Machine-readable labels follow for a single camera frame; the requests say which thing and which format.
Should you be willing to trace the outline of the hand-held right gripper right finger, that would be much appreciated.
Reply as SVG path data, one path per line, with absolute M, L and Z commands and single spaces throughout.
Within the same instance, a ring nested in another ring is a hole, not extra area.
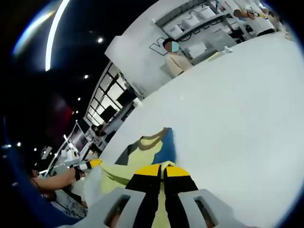
M 180 167 L 163 175 L 165 208 L 172 228 L 247 228 L 232 208 L 206 189 L 199 189 Z

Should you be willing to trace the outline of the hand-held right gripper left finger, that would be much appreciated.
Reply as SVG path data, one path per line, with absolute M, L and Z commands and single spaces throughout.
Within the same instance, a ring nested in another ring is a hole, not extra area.
M 158 210 L 161 165 L 137 170 L 125 188 L 115 188 L 70 228 L 151 228 Z

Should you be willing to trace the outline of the person's left hand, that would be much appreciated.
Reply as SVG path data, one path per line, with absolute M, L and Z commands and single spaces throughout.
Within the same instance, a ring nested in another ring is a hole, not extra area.
M 68 170 L 68 182 L 72 184 L 81 178 L 81 171 L 77 167 L 70 167 Z

